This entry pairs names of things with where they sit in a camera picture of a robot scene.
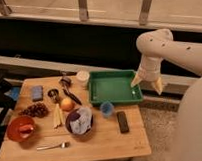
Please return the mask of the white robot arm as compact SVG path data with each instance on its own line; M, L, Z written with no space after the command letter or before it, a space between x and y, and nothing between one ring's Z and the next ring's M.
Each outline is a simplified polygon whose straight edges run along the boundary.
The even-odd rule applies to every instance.
M140 35L136 47L142 57L132 87L148 81L161 94L163 60L199 75L180 101L170 161L202 161L202 43L174 41L169 29L159 29Z

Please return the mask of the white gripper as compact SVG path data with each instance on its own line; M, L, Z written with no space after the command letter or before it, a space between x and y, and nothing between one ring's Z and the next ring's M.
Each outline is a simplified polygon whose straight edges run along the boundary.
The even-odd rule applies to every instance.
M163 59L159 57L151 57L143 55L141 58L141 62L139 68L137 70L137 74L132 80L131 86L135 87L142 80L154 81L154 88L156 92L161 95L163 92L163 82L160 77L160 69L161 63Z

